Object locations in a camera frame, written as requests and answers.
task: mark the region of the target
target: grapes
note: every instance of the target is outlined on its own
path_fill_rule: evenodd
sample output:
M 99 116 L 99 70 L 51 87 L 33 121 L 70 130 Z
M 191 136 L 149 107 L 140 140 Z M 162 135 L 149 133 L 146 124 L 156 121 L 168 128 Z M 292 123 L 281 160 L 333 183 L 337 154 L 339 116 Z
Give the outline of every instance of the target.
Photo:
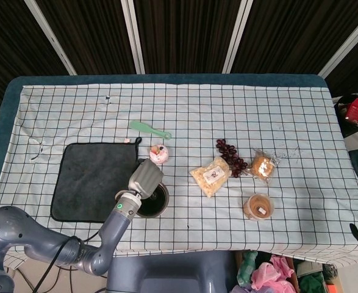
M 234 178 L 240 177 L 242 171 L 247 168 L 248 163 L 244 162 L 244 160 L 238 156 L 235 146 L 226 144 L 225 139 L 217 139 L 217 148 L 222 154 L 222 159 L 229 164 L 232 170 L 232 176 Z

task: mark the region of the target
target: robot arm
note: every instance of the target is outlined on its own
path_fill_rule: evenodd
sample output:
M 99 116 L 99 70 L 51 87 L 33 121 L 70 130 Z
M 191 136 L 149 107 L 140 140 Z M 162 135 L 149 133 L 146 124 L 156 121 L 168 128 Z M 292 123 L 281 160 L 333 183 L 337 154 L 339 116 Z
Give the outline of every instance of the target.
M 148 198 L 162 180 L 163 173 L 150 160 L 136 169 L 129 181 L 130 191 L 122 194 L 113 211 L 99 230 L 99 248 L 84 245 L 79 239 L 49 230 L 22 209 L 0 208 L 0 293 L 13 292 L 13 280 L 4 272 L 5 254 L 12 246 L 24 246 L 25 254 L 43 262 L 51 262 L 59 248 L 66 243 L 55 263 L 72 265 L 92 275 L 104 274 L 111 263 L 123 233 L 141 206 L 141 198 Z

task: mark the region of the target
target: clear plastic package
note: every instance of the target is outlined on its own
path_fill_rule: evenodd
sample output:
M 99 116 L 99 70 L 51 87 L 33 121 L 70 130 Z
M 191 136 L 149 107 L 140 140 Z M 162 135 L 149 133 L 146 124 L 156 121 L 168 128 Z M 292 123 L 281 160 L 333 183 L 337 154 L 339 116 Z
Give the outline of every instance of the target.
M 269 184 L 278 163 L 279 159 L 276 157 L 269 156 L 263 151 L 256 150 L 252 166 L 248 169 L 247 173 Z
M 221 157 L 216 157 L 206 167 L 196 168 L 190 172 L 196 183 L 209 198 L 221 188 L 231 173 L 229 165 Z

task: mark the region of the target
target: dark gray cloth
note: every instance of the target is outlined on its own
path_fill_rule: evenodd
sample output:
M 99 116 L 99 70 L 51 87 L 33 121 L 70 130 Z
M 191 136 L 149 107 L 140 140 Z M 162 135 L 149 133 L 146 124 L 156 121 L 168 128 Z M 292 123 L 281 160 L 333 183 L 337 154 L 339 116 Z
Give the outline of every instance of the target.
M 61 222 L 104 222 L 115 194 L 127 185 L 138 166 L 138 144 L 73 143 L 63 154 L 51 203 L 51 216 Z

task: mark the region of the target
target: green brush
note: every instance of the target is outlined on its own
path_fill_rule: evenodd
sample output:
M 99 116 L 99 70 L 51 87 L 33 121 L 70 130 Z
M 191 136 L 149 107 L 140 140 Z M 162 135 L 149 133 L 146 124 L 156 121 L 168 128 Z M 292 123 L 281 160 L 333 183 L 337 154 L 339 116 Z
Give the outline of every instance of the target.
M 164 139 L 171 139 L 172 135 L 169 132 L 163 132 L 160 130 L 155 130 L 147 124 L 144 124 L 139 121 L 130 121 L 129 127 L 140 132 L 150 132 L 157 136 L 163 137 Z

